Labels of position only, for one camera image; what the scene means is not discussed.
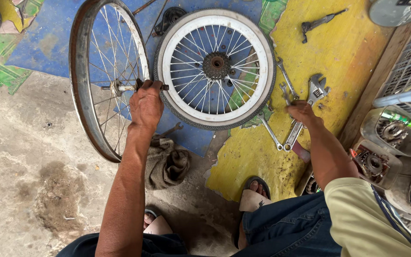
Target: toe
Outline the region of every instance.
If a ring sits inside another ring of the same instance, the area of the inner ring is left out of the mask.
[[[253,182],[250,184],[250,190],[253,190],[253,191],[258,190],[258,181],[253,180]]]
[[[152,221],[154,221],[154,220],[155,220],[155,217],[152,214],[146,213],[144,215],[144,223],[147,223],[148,225],[150,225],[152,223]]]
[[[263,185],[259,184],[258,185],[258,190],[256,190],[257,193],[263,194]]]

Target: shirt sleeve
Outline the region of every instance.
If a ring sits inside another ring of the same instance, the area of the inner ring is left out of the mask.
[[[369,182],[334,179],[324,194],[332,221],[331,236],[342,246],[342,257],[411,257],[411,244],[392,227]]]

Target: jeans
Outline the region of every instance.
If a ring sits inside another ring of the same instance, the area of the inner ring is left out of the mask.
[[[334,242],[330,228],[323,192],[275,202],[244,213],[243,229],[249,246],[233,256],[340,256],[342,247]],[[94,256],[98,238],[99,233],[79,237],[57,256]],[[143,234],[142,256],[185,255],[185,243],[177,234]]]

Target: wheel hub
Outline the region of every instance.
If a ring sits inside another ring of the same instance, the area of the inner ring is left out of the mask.
[[[224,79],[231,68],[225,52],[213,52],[204,57],[202,69],[209,79]]]

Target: hand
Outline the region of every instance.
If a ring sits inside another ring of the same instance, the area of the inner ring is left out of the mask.
[[[132,122],[128,130],[140,128],[147,131],[150,136],[155,133],[164,110],[163,101],[159,96],[162,84],[161,81],[146,80],[142,87],[131,96],[129,107]]]
[[[295,120],[302,122],[307,127],[315,122],[324,123],[322,118],[313,113],[311,105],[306,101],[294,101],[290,106],[286,107],[286,110]]]

